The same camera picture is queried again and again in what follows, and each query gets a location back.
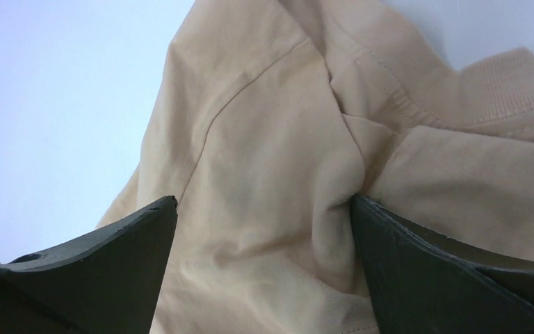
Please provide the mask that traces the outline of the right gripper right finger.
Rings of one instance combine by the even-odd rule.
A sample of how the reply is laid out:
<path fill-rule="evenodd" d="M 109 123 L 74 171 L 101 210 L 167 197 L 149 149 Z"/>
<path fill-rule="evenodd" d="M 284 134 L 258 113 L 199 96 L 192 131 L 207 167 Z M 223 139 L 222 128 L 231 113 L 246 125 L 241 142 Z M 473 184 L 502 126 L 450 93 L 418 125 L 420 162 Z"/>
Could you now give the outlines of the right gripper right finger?
<path fill-rule="evenodd" d="M 351 226 L 381 333 L 534 333 L 534 262 L 493 253 L 364 196 Z"/>

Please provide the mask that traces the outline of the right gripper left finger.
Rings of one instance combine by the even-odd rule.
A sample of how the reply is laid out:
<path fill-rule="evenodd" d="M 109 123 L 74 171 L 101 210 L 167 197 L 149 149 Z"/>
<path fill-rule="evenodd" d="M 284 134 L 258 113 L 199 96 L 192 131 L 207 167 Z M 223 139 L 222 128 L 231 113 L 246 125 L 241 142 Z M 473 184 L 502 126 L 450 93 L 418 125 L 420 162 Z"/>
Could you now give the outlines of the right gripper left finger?
<path fill-rule="evenodd" d="M 176 225 L 177 201 L 165 196 L 0 263 L 0 333 L 148 333 Z"/>

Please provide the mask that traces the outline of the beige t shirt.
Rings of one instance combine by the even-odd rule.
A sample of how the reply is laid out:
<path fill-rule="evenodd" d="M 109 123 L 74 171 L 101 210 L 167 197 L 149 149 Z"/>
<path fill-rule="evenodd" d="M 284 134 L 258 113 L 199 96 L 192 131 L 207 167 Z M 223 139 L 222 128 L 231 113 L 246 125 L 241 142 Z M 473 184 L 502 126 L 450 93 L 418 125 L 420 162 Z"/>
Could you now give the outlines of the beige t shirt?
<path fill-rule="evenodd" d="M 152 333 L 377 333 L 356 193 L 534 260 L 534 53 L 456 72 L 380 1 L 196 1 L 100 223 L 177 198 Z"/>

